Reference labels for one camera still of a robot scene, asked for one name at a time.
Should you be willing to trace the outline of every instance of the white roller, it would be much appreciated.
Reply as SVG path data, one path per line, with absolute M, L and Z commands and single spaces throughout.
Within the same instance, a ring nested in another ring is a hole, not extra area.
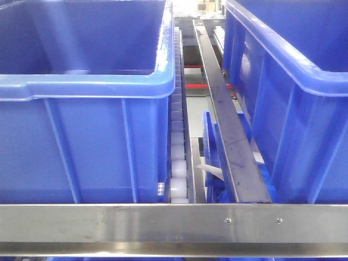
M 172 121 L 182 121 L 183 120 L 183 112 L 182 111 L 172 111 L 171 112 L 171 120 Z
M 186 178 L 171 178 L 170 179 L 170 198 L 186 198 L 187 183 Z
M 170 147 L 171 160 L 184 160 L 185 159 L 185 147 L 184 146 L 171 146 Z
M 172 102 L 179 102 L 181 103 L 181 106 L 182 106 L 182 100 L 183 100 L 183 96 L 181 94 L 172 95 Z
M 183 110 L 183 104 L 182 102 L 172 102 L 172 111 L 182 111 Z
M 172 178 L 186 178 L 187 165 L 186 160 L 172 161 Z
M 173 198 L 171 200 L 171 203 L 173 203 L 173 204 L 188 204 L 189 199 L 188 198 Z
M 183 121 L 172 121 L 171 122 L 171 130 L 172 130 L 172 132 L 183 132 L 184 131 Z
M 184 146 L 184 133 L 183 132 L 172 132 L 171 133 L 171 144 Z

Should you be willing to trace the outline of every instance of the screw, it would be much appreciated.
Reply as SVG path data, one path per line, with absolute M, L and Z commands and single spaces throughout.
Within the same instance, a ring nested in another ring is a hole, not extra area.
M 281 217 L 277 218 L 276 223 L 280 225 L 281 223 L 283 223 L 283 219 Z
M 224 221 L 226 224 L 232 224 L 232 219 L 225 219 Z

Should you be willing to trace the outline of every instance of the conveyor frame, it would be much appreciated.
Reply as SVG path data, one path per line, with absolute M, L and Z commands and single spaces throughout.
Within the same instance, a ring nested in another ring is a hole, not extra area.
M 240 122 L 204 25 L 195 29 L 226 175 L 238 202 L 259 203 L 0 205 L 0 256 L 348 257 L 348 205 L 260 203 L 269 195 L 243 134 L 229 141 Z M 238 168 L 236 144 L 247 159 Z

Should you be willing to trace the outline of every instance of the red bar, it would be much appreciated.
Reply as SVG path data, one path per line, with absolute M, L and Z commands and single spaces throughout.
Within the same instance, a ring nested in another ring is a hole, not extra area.
M 232 89 L 232 86 L 230 84 L 226 84 L 226 86 L 229 89 Z M 208 88 L 208 84 L 204 84 L 204 83 L 188 83 L 188 84 L 186 84 L 186 88 L 187 89 L 206 89 L 206 88 Z

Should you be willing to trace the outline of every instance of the plastic tote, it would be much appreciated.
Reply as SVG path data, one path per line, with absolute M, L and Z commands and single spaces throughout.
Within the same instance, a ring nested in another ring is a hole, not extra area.
M 0 203 L 156 202 L 174 91 L 170 1 L 0 7 Z
M 348 202 L 347 1 L 227 0 L 223 66 L 284 202 Z

